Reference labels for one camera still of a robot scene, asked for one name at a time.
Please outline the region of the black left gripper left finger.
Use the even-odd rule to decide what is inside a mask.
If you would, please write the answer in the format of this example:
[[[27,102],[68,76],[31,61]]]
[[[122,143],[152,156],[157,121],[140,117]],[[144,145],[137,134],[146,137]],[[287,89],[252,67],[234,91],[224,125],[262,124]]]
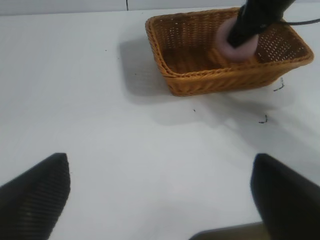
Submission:
[[[54,153],[0,187],[0,238],[47,240],[71,191],[66,153]]]

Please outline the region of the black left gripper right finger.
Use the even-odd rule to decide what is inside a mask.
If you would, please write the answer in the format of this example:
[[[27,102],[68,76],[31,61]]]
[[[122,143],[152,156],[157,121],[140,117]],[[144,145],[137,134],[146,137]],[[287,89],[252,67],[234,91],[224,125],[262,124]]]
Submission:
[[[255,156],[251,194],[272,240],[320,238],[320,187],[274,157]]]

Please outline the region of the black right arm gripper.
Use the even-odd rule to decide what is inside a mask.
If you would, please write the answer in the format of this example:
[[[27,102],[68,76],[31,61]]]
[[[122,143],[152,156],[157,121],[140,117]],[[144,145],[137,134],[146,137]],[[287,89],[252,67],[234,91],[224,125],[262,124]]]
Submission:
[[[294,0],[247,0],[240,8],[235,24],[231,28],[227,42],[238,48],[247,43],[253,36],[281,20],[284,12]]]

